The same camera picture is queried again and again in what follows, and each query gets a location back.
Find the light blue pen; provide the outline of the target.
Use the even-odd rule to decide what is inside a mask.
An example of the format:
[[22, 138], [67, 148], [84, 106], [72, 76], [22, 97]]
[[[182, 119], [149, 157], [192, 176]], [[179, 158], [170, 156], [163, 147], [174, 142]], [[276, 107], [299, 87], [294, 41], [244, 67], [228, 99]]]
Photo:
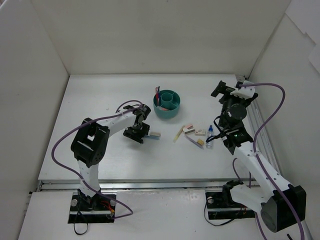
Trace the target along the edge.
[[154, 140], [159, 140], [160, 139], [159, 136], [154, 136], [154, 135], [146, 135], [145, 138], [154, 139]]

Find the yellow highlighter pen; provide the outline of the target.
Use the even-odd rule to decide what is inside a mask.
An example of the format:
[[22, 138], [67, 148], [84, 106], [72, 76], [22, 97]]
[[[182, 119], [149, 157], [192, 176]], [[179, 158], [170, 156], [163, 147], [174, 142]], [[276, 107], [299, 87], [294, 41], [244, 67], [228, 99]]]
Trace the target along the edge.
[[183, 125], [183, 126], [180, 128], [180, 130], [178, 131], [178, 133], [176, 134], [176, 136], [175, 136], [174, 139], [173, 139], [173, 142], [174, 142], [174, 143], [177, 142], [177, 140], [179, 139], [179, 137], [181, 136], [181, 134], [184, 132], [184, 128], [185, 128], [185, 127], [186, 127], [186, 126]]

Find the clear spray bottle blue cap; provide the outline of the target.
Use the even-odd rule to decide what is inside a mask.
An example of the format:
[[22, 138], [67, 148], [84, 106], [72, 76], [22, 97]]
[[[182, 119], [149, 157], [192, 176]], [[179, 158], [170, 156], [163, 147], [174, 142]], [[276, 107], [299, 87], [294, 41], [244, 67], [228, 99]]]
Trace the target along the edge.
[[213, 137], [214, 137], [213, 125], [211, 124], [207, 131], [205, 146], [207, 149], [213, 149]]

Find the red pen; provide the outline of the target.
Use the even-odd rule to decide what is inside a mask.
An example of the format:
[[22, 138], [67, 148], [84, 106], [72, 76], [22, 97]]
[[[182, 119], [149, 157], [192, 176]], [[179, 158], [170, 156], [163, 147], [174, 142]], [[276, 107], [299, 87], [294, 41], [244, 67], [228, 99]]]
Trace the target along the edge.
[[157, 86], [155, 88], [155, 99], [156, 99], [156, 106], [158, 106], [160, 102], [160, 86]]

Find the orange pen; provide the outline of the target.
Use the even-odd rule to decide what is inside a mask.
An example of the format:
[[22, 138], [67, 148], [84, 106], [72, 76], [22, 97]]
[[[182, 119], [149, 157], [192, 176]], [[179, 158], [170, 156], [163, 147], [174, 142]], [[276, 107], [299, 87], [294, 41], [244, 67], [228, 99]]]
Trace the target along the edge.
[[164, 107], [162, 107], [162, 106], [157, 106], [157, 108], [158, 108], [159, 110], [161, 110], [161, 111], [170, 111], [169, 109], [164, 108]]

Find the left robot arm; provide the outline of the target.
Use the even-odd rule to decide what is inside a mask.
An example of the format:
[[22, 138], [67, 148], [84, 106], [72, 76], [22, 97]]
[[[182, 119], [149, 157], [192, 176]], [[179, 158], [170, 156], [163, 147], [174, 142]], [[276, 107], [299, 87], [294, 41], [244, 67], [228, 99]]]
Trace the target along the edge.
[[99, 163], [106, 153], [109, 138], [123, 131], [125, 137], [143, 144], [143, 138], [150, 130], [150, 126], [144, 121], [150, 112], [151, 109], [145, 104], [138, 109], [126, 105], [120, 112], [120, 116], [115, 119], [107, 120], [103, 124], [94, 122], [77, 131], [70, 149], [78, 162], [79, 173], [83, 177], [78, 195], [87, 209], [94, 210], [100, 204], [100, 197], [97, 194], [101, 191], [98, 177]]

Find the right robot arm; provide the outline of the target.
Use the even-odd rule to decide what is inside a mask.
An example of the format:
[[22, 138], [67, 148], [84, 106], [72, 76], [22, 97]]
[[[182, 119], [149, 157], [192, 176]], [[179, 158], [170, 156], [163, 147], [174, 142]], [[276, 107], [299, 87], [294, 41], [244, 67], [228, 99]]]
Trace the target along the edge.
[[222, 95], [219, 120], [215, 126], [219, 133], [208, 137], [209, 143], [221, 139], [224, 146], [241, 161], [258, 182], [263, 194], [258, 194], [241, 180], [231, 180], [223, 185], [221, 200], [227, 206], [241, 204], [259, 214], [265, 226], [273, 233], [292, 225], [298, 225], [300, 238], [305, 239], [302, 222], [306, 216], [306, 191], [292, 185], [269, 163], [258, 150], [257, 138], [263, 126], [252, 137], [246, 130], [243, 120], [247, 107], [258, 97], [256, 83], [238, 81], [229, 87], [220, 81], [211, 93], [212, 97]]

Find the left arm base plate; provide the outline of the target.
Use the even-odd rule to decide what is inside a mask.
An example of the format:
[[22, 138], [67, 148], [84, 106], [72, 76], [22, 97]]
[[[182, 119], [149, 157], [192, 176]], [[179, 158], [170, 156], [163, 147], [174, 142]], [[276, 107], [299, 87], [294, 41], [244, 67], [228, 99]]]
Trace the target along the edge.
[[115, 206], [109, 199], [98, 199], [93, 205], [73, 194], [70, 202], [68, 224], [105, 224], [114, 223]]

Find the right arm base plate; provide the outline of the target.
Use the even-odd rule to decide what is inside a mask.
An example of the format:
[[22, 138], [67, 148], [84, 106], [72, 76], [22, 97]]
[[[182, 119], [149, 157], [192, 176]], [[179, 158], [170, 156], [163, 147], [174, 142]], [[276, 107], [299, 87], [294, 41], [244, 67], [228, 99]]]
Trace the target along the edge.
[[205, 192], [209, 220], [237, 220], [255, 218], [255, 213], [241, 203], [227, 203], [222, 192]]

